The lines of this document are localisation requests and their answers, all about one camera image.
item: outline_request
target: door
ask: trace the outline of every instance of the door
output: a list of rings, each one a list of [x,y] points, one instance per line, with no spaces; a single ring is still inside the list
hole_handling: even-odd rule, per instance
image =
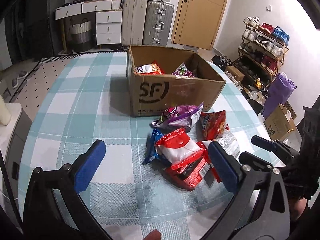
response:
[[[212,49],[227,0],[180,0],[173,43]]]

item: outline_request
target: box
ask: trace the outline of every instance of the box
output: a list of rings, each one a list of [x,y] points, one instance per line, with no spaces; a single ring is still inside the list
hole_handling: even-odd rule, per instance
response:
[[[156,61],[165,73],[172,73],[183,62],[200,78],[177,78],[174,75],[140,75],[136,66]],[[200,105],[208,111],[226,81],[198,54],[191,50],[158,46],[130,46],[127,53],[127,79],[135,116],[160,115],[178,105]]]
[[[244,74],[234,66],[227,66],[225,72],[227,71],[231,73],[235,77],[235,80],[237,80],[239,83],[244,78]]]
[[[287,111],[286,107],[279,104],[271,115],[264,121],[264,125],[267,128],[271,140],[284,141],[291,132],[297,130],[293,119],[290,118],[289,121],[287,120],[285,116]]]

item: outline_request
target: silver suitcase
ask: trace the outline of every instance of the silver suitcase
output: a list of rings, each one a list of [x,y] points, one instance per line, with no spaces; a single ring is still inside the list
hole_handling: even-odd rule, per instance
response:
[[[143,44],[167,46],[173,11],[173,4],[158,1],[148,2]]]
[[[121,44],[141,45],[148,0],[124,0]]]

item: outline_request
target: person's hand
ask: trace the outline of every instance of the person's hand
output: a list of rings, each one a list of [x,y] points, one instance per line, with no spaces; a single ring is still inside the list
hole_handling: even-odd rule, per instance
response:
[[[143,238],[143,240],[161,240],[161,233],[155,229]]]

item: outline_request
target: white drawer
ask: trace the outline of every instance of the white drawer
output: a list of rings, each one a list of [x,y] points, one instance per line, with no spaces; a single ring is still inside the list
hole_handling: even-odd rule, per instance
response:
[[[97,34],[97,45],[121,43],[121,33]]]
[[[56,20],[81,14],[81,3],[71,4],[55,11]]]
[[[120,5],[121,5],[121,0],[112,0],[111,9],[118,10],[118,9],[120,9]]]
[[[96,13],[96,23],[120,23],[121,20],[122,11]]]
[[[97,34],[121,33],[121,23],[98,23]]]
[[[111,4],[111,0],[84,2],[82,5],[82,13],[111,10]]]

